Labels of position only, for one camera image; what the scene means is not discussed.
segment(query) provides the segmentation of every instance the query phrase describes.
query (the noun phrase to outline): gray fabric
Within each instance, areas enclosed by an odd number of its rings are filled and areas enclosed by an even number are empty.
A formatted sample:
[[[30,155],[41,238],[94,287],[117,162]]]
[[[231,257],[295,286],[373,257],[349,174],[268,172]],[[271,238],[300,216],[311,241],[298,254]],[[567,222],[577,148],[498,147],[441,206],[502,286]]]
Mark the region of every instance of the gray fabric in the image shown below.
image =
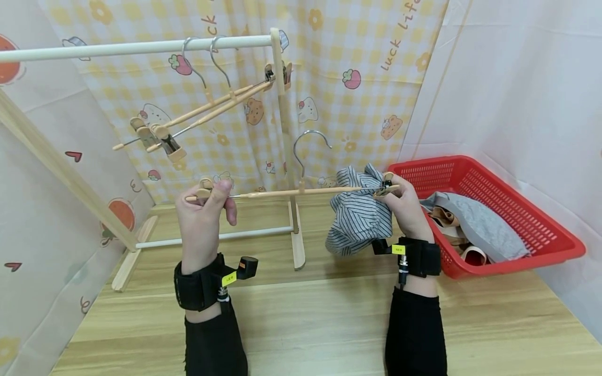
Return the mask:
[[[337,173],[338,186],[376,187],[382,183],[382,173],[368,164],[364,172],[351,166]],[[326,249],[331,253],[349,256],[360,251],[375,239],[393,235],[391,211],[386,204],[372,198],[374,190],[343,192],[330,200],[335,220],[326,237]]]
[[[510,225],[476,200],[455,193],[435,192],[420,203],[429,212],[440,206],[455,215],[469,242],[481,248],[492,262],[515,260],[529,254]]]

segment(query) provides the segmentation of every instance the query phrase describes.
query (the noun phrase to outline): wooden tabletop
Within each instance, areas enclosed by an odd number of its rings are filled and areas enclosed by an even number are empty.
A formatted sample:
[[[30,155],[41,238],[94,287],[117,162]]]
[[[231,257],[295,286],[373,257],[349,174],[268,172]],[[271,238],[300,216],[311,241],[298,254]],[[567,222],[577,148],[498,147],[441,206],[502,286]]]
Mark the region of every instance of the wooden tabletop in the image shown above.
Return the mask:
[[[229,288],[252,375],[384,375],[395,256],[330,255],[329,196],[299,200],[307,263],[293,270],[289,235],[223,242],[226,263],[259,259]],[[282,200],[241,200],[222,232],[280,227]],[[152,240],[178,238],[173,208],[157,206]],[[124,293],[104,287],[53,376],[184,374],[184,314],[173,293],[179,247],[145,250]],[[602,347],[533,272],[439,279],[449,375],[600,375]]]

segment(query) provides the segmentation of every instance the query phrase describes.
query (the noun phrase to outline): black wrist strap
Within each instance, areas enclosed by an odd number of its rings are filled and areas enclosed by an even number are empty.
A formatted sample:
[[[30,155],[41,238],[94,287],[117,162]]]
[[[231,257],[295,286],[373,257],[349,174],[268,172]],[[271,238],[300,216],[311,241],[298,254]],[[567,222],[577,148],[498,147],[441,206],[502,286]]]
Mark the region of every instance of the black wrist strap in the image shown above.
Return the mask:
[[[410,274],[422,278],[441,274],[441,249],[438,245],[405,237],[399,238],[397,244],[406,247]]]
[[[391,246],[387,245],[386,239],[375,240],[372,249],[374,254],[391,254],[396,253],[393,250],[395,245],[404,247],[409,274],[422,278],[441,274],[441,249],[436,244],[403,236]]]
[[[186,276],[182,275],[182,262],[173,271],[173,284],[176,299],[183,309],[202,311],[217,301],[220,281],[216,274],[225,266],[224,256],[217,254],[216,259],[207,267]]]

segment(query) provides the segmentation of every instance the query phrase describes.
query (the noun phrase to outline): red basket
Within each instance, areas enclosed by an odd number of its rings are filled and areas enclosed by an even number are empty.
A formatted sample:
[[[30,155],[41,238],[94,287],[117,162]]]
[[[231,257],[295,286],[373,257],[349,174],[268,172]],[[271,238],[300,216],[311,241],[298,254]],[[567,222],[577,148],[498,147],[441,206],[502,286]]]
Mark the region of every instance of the red basket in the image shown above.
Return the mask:
[[[483,203],[517,232],[531,253],[518,260],[470,265],[429,220],[435,241],[441,247],[441,267],[451,278],[514,273],[559,264],[585,254],[585,246],[579,239],[473,158],[456,155],[421,159],[390,165],[389,171],[410,181],[420,199],[439,191],[461,194]]]

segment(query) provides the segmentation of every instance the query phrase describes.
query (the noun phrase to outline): gray and white striped fabric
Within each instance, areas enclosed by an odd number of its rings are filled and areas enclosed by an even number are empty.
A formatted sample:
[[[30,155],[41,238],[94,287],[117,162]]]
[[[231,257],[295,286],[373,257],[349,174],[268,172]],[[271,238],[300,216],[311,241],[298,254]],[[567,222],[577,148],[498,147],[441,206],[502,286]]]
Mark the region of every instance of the gray and white striped fabric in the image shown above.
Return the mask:
[[[337,172],[338,186],[380,186],[382,173],[371,164],[364,172],[357,172],[352,166]],[[350,256],[359,252],[375,239],[393,235],[391,211],[386,204],[372,198],[374,190],[343,192],[330,200],[335,211],[326,237],[326,249],[340,256]]]

